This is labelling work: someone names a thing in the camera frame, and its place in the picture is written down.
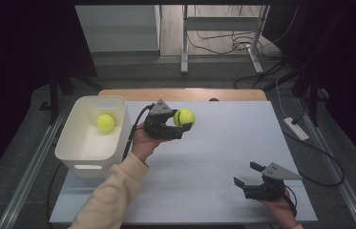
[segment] yellow tennis ball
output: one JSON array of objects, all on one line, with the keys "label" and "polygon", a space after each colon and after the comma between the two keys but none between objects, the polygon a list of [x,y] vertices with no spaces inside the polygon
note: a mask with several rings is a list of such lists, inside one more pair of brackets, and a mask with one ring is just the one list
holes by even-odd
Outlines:
[{"label": "yellow tennis ball", "polygon": [[97,119],[96,124],[101,132],[107,133],[115,127],[115,119],[109,114],[102,114]]},{"label": "yellow tennis ball", "polygon": [[196,123],[196,117],[195,114],[189,109],[180,109],[175,113],[174,115],[175,126],[181,127],[182,125],[190,122],[193,123],[192,124],[193,127]]}]

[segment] white container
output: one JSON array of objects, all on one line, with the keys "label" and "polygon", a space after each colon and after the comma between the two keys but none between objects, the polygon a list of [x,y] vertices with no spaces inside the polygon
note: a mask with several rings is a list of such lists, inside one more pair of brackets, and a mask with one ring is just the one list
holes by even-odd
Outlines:
[{"label": "white container", "polygon": [[[115,128],[101,132],[96,121],[111,115]],[[121,96],[84,96],[73,105],[55,148],[55,156],[79,177],[105,177],[122,161],[131,122]]]}]

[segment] power strip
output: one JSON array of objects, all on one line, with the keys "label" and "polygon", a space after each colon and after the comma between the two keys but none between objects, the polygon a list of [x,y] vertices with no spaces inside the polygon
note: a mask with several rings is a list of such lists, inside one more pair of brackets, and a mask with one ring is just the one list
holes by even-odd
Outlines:
[{"label": "power strip", "polygon": [[287,117],[283,121],[285,125],[287,125],[287,127],[290,128],[290,130],[294,133],[294,135],[296,135],[299,138],[299,140],[309,139],[309,136],[303,131],[303,129],[299,126],[299,124],[291,123],[292,120],[293,118]]}]

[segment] white table surface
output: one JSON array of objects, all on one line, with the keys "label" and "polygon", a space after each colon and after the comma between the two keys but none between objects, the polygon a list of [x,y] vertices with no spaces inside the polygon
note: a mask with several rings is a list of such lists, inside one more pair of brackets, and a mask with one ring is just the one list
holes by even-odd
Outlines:
[{"label": "white table surface", "polygon": [[[149,157],[150,172],[124,222],[132,224],[216,224],[274,221],[267,209],[246,199],[233,177],[262,184],[262,174],[249,167],[275,162],[297,173],[278,119],[268,101],[168,102],[188,108],[196,125],[181,140],[163,143]],[[128,102],[131,122],[149,102]],[[173,126],[172,118],[168,125]],[[70,223],[103,180],[67,174],[50,222]],[[298,221],[317,220],[303,183],[284,182],[296,194]]]}]

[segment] gray floor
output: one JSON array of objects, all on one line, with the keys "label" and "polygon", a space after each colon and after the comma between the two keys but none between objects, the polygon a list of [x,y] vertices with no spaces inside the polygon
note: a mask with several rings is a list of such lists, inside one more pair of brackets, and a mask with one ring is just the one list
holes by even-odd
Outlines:
[{"label": "gray floor", "polygon": [[[191,57],[189,74],[182,76],[179,73],[178,57],[114,57],[94,55],[94,61],[98,72],[98,78],[92,81],[101,84],[107,89],[132,89],[132,88],[224,88],[232,89],[234,81],[242,76],[254,75],[250,60],[246,56],[236,57]],[[275,62],[263,61],[262,65],[268,69]],[[283,68],[277,74],[268,76],[262,84],[274,82],[277,76],[284,75],[288,69]],[[255,78],[242,81],[239,88],[251,88]],[[72,95],[60,93],[60,108],[64,110],[65,101],[75,102],[80,96],[97,94],[98,91],[73,79],[75,92]],[[279,87],[280,96],[276,89],[266,92],[266,96],[275,109],[276,115],[282,123],[283,112],[293,118],[300,116],[301,109],[296,99],[291,94],[293,80]],[[26,170],[33,154],[39,146],[50,120],[50,112],[39,111],[44,101],[49,101],[49,87],[44,86],[35,90],[31,97],[31,107],[24,122],[12,140],[8,150],[0,161],[0,218],[5,211],[10,198],[15,191],[24,171]],[[333,155],[342,163],[347,183],[356,194],[356,148],[347,136],[342,132],[336,122],[325,109],[325,104],[318,107],[318,131],[322,133],[325,142]],[[301,121],[300,125],[311,134],[307,123]],[[290,133],[282,125],[283,131]],[[49,228],[46,217],[47,194],[55,168],[59,164],[54,155],[55,142],[60,132],[54,138],[36,180],[27,196],[26,202],[20,211],[14,228]],[[321,182],[332,182],[331,174],[327,169],[324,157],[316,150],[305,147],[303,144],[286,138],[290,151],[295,159],[299,171],[315,177]],[[316,145],[311,138],[306,143]],[[50,207],[55,204],[67,169],[60,167],[52,186]],[[324,188],[307,180],[305,188],[318,221],[305,223],[304,228],[356,228],[356,222],[351,214],[353,209],[346,201],[339,188]],[[196,228],[243,228],[243,225],[232,226],[197,226]],[[246,228],[270,228],[269,225],[246,225]]]}]

